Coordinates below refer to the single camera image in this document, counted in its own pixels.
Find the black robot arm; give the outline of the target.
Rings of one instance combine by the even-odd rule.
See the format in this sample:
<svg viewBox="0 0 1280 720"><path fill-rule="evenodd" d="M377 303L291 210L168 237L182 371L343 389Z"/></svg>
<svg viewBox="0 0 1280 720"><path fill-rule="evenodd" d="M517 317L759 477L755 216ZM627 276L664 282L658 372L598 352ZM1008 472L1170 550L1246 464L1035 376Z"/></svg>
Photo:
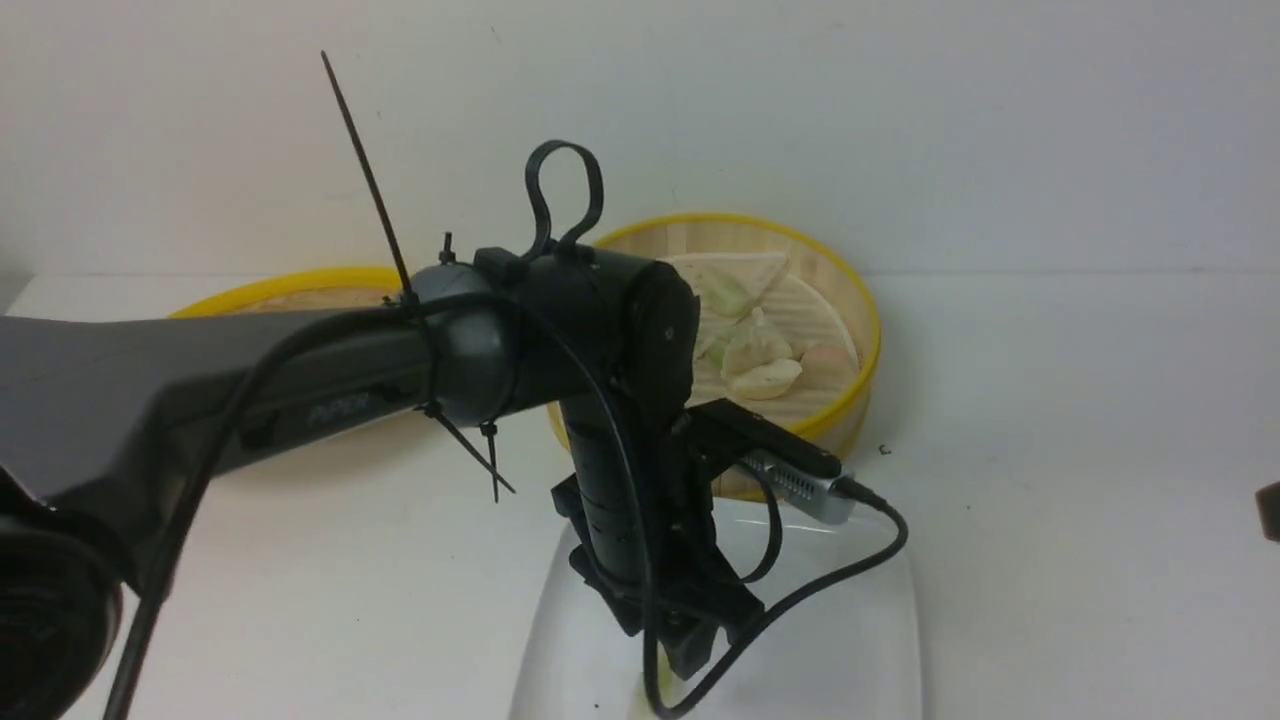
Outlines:
<svg viewBox="0 0 1280 720"><path fill-rule="evenodd" d="M712 469L686 413L698 301L668 264L485 249L412 296L344 311L145 322L3 318L3 716L58 719L140 597L108 715L125 716L209 482L416 409L453 428L561 404L553 491L572 565L681 676L756 634L727 578Z"/></svg>

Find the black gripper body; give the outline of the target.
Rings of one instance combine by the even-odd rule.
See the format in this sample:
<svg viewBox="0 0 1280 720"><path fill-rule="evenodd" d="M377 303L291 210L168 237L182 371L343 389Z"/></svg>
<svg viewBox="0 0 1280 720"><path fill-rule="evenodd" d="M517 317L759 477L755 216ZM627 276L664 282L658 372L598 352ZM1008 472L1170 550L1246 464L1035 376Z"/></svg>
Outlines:
<svg viewBox="0 0 1280 720"><path fill-rule="evenodd" d="M640 427L626 413L643 501L636 514L602 405L571 400L561 414L573 474L552 498L579 538L571 568L631 637L643 632L641 579L650 570L652 630L672 673L687 680L707 666L718 634L736 641L764 612L721 552L712 516L712 482L745 455L748 439L714 420L707 405L659 429Z"/></svg>

